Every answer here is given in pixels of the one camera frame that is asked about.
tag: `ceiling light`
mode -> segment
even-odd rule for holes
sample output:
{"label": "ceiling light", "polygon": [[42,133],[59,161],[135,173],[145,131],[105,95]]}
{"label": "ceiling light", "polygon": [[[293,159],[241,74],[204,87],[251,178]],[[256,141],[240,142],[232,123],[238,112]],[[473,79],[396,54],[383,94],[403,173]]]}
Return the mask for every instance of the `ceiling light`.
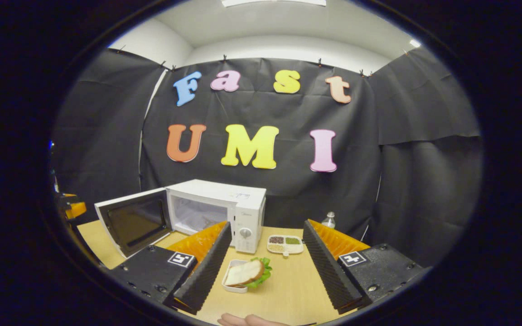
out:
{"label": "ceiling light", "polygon": [[252,2],[276,2],[276,1],[289,1],[289,2],[301,2],[303,4],[317,5],[325,7],[325,0],[222,0],[225,7],[237,6],[243,4],[251,4]]}
{"label": "ceiling light", "polygon": [[418,42],[415,39],[411,39],[410,44],[412,44],[412,46],[414,46],[415,48],[419,48],[421,46],[420,42]]}

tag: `microwave control panel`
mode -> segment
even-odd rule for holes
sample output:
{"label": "microwave control panel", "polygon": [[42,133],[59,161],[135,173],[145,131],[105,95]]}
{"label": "microwave control panel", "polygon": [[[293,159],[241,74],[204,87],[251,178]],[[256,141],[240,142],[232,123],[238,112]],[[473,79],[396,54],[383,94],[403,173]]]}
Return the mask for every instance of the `microwave control panel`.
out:
{"label": "microwave control panel", "polygon": [[232,245],[236,251],[254,254],[259,244],[259,216],[258,210],[237,208],[231,221]]}

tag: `orange soft pad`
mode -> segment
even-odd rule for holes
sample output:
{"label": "orange soft pad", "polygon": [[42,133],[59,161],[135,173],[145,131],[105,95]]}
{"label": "orange soft pad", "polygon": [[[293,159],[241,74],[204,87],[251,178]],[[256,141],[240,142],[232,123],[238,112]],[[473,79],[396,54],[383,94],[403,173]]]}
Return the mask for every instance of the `orange soft pad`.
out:
{"label": "orange soft pad", "polygon": [[195,270],[205,256],[207,256],[209,250],[211,250],[226,222],[227,221],[222,221],[219,224],[207,227],[203,231],[190,235],[166,249],[195,256],[197,258],[197,265],[194,267]]}
{"label": "orange soft pad", "polygon": [[335,260],[338,260],[340,254],[347,254],[349,252],[369,248],[369,245],[361,243],[349,235],[344,235],[344,233],[336,231],[331,227],[326,227],[325,225],[313,220],[308,219],[308,221],[311,223],[313,229],[315,229],[315,232],[317,232],[317,235],[321,238],[321,241],[325,243],[329,253],[332,254]]}

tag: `lettuce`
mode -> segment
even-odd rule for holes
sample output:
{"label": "lettuce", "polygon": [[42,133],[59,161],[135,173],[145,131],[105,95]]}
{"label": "lettuce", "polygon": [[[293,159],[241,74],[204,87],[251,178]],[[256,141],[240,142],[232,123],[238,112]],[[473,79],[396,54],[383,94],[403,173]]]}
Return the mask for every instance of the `lettuce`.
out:
{"label": "lettuce", "polygon": [[256,281],[252,281],[251,283],[245,284],[245,287],[255,289],[256,287],[259,286],[259,284],[263,283],[263,281],[267,280],[271,276],[270,271],[273,269],[269,267],[269,262],[271,261],[271,259],[269,259],[269,258],[255,257],[255,258],[251,259],[251,261],[253,261],[253,260],[261,260],[263,265],[265,265],[265,271],[263,272],[263,275],[261,275],[261,277],[259,277]]}

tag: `white wall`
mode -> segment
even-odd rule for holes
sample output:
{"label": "white wall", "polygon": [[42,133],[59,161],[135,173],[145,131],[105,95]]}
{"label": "white wall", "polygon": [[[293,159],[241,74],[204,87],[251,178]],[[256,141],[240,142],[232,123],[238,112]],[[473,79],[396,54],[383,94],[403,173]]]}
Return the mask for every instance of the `white wall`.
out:
{"label": "white wall", "polygon": [[184,66],[185,59],[193,50],[180,35],[155,19],[138,25],[108,47],[120,49],[122,46],[125,46],[123,51],[138,54],[159,64],[166,60],[164,65],[168,68],[172,68],[172,65]]}
{"label": "white wall", "polygon": [[230,39],[194,49],[184,66],[231,58],[288,58],[317,62],[369,75],[382,68],[389,58],[357,46],[312,37],[264,35]]}

